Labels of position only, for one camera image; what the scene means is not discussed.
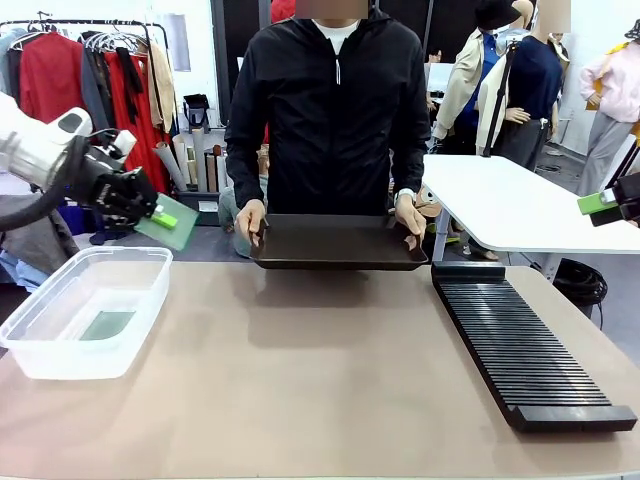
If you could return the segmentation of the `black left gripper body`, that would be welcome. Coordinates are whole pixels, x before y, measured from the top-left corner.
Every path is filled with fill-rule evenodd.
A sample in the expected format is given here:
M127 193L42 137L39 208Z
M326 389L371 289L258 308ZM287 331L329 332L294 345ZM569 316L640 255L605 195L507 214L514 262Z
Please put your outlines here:
M95 208L116 225L133 227L153 215L158 193L141 167L126 170L120 160L90 146L73 171L69 198Z

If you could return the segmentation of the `person's right hand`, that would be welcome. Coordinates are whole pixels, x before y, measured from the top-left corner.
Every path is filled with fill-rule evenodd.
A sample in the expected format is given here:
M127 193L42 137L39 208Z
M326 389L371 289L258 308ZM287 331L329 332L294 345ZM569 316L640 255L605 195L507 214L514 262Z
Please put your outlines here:
M259 247L265 219L264 203L258 199L249 200L236 216L235 231L250 244Z

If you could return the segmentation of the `person's left hand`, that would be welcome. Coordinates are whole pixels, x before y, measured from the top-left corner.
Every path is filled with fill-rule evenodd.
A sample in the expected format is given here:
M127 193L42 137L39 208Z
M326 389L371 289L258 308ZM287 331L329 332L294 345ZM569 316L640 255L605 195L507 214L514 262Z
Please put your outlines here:
M405 240L409 250L412 251L420 247L426 233L426 219L415 207L411 194L398 194L395 201L395 217L409 231Z

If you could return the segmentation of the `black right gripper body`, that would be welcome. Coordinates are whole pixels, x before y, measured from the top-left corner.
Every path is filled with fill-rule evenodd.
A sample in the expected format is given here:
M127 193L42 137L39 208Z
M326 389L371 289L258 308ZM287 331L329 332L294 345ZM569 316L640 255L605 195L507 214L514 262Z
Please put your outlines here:
M620 177L613 186L619 212L625 220L639 222L640 173Z

